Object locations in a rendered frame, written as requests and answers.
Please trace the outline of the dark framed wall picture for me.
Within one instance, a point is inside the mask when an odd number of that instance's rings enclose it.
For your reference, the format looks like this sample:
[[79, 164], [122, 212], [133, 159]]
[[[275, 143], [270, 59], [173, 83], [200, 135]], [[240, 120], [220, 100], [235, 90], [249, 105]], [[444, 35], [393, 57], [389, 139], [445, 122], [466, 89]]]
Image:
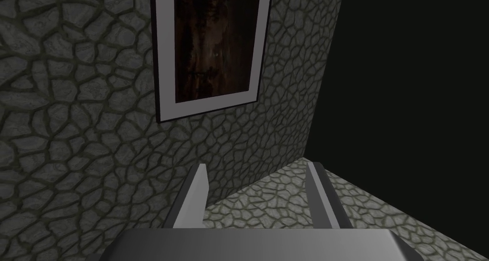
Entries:
[[271, 0], [150, 0], [159, 123], [258, 100]]

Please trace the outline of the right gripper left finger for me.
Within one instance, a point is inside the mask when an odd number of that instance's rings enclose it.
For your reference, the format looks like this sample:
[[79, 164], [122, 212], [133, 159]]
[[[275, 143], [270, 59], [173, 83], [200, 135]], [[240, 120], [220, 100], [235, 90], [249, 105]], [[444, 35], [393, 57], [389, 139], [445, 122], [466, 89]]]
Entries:
[[205, 228], [203, 217], [207, 197], [206, 165], [192, 165], [167, 214], [163, 227], [166, 229]]

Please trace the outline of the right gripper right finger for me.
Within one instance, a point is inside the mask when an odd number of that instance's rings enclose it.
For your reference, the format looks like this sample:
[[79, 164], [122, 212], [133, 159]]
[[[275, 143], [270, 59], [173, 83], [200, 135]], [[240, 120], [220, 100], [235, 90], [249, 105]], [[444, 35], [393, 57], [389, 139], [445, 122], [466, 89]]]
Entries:
[[307, 163], [306, 195], [313, 228], [353, 228], [327, 171], [319, 162]]

